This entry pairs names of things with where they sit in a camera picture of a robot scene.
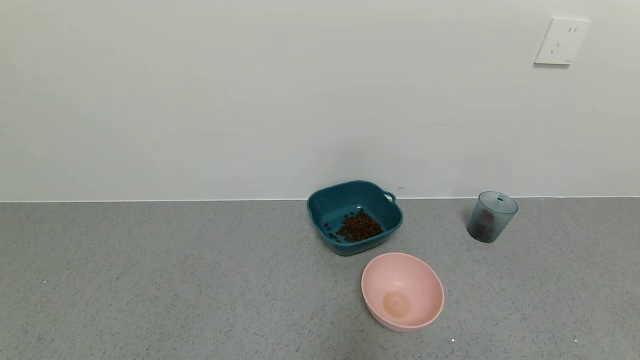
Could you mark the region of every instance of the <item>bowl handle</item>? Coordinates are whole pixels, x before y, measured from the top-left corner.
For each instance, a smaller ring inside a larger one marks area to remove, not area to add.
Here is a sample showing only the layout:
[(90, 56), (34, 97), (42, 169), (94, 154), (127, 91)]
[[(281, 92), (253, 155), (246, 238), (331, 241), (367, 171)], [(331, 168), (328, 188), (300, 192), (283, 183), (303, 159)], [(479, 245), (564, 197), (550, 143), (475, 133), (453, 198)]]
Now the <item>bowl handle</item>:
[(390, 192), (386, 192), (385, 190), (382, 190), (382, 193), (385, 194), (386, 196), (390, 196), (391, 197), (391, 202), (394, 203), (394, 205), (396, 205), (396, 196)]

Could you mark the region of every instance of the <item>kibble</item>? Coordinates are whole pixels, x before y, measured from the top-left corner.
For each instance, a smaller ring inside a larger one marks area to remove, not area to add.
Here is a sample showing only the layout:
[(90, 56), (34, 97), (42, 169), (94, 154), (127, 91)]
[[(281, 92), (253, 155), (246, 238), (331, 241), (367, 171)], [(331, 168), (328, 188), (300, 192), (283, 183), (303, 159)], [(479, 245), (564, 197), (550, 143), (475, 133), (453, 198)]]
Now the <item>kibble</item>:
[(349, 217), (345, 214), (344, 217), (347, 219), (342, 221), (343, 225), (340, 226), (336, 234), (343, 236), (350, 243), (366, 240), (383, 232), (382, 226), (376, 219), (365, 213), (362, 208), (355, 216)]

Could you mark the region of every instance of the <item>white wall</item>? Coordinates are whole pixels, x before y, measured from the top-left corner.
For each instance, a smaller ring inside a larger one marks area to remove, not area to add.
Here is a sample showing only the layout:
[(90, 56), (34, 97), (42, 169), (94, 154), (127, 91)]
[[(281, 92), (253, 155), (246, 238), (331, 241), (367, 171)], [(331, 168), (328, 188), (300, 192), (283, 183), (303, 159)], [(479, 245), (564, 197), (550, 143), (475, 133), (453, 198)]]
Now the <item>white wall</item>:
[[(553, 15), (593, 23), (534, 67)], [(640, 195), (637, 0), (0, 3), (0, 199)]]

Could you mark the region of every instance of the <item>cup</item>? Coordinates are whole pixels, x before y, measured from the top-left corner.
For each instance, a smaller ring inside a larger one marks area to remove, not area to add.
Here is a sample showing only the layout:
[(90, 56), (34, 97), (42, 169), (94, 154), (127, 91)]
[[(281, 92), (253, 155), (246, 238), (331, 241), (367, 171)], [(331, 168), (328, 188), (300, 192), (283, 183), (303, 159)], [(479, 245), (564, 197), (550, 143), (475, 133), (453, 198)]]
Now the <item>cup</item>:
[(518, 212), (518, 204), (499, 192), (483, 192), (469, 220), (467, 231), (472, 238), (492, 243)]

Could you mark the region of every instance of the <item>speckled floor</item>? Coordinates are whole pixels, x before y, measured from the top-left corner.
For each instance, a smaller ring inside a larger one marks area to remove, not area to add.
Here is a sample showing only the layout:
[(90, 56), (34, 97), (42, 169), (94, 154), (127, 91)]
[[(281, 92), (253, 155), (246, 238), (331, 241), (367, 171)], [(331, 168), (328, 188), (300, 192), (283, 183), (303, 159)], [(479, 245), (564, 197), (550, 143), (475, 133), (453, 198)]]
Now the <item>speckled floor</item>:
[[(0, 203), (0, 359), (639, 359), (640, 199), (518, 199), (493, 244), (474, 200), (400, 200), (351, 257), (303, 201)], [(368, 313), (369, 260), (438, 272), (440, 317)]]

